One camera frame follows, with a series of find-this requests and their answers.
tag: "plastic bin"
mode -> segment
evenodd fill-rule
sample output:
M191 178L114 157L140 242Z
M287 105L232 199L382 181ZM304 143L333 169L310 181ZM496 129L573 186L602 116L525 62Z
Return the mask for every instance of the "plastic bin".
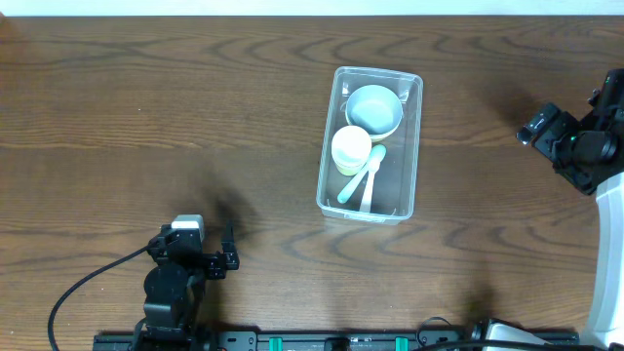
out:
M364 177L349 201L340 204L336 197L351 176L342 175L332 160L333 135L347 126L347 100L358 88L366 85L380 85L392 90L401 100L404 112L399 128L380 142L386 146L387 153L375 175L369 214L359 212L368 176ZM340 67L336 70L316 196L323 215L384 224L398 224L411 217L416 192L422 88L422 79L415 74L365 67Z

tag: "wooden table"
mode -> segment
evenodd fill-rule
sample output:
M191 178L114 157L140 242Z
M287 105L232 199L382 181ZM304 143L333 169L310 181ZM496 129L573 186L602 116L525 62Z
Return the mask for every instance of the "wooden table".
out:
M515 140L539 106L577 117L624 63L617 18L8 19L0 26L0 349L49 349L74 282L201 214L241 270L201 318L262 330L587 318L592 197ZM424 80L416 210L398 226L315 203L334 71ZM147 254L61 307L62 350L143 316Z

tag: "cup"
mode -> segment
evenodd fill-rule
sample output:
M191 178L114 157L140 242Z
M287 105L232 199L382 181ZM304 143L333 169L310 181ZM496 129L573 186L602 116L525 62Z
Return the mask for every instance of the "cup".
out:
M371 137L367 131L357 126L346 126L333 135L331 157L343 175L353 176L368 161L371 148Z
M367 85L349 97L345 116L349 125L361 127L369 133L372 142L378 142L399 128L403 107L390 89Z

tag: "green clip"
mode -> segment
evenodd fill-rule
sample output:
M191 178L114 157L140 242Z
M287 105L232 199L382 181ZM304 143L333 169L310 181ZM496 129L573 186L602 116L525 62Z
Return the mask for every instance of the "green clip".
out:
M408 351L410 349L410 341L406 337L397 337L394 349L395 351Z
M282 338L281 337L269 338L269 351L282 351Z

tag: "spoon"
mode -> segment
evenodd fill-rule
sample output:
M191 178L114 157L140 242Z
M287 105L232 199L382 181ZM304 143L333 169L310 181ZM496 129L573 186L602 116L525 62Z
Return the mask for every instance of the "spoon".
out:
M351 198L351 195L353 195L353 192L355 192L355 189L358 187L358 184L360 184L360 182L362 181L362 178L364 178L364 175L369 171L371 163L374 163L374 161L376 160L377 169L379 170L379 164L381 163L381 160L383 160L385 156L386 156L385 146L377 145L372 148L372 150L370 151L370 156L369 156L367 163L362 167L362 169L351 179L351 181L349 181L349 183L338 194L338 202L340 204L344 204L347 201L349 201L349 198Z
M372 183L374 182L374 174L379 171L379 165L381 161L371 160L369 164L369 180L367 180L367 187L364 189L364 195L362 196L362 204L360 205L361 213L371 212L371 200L372 200Z

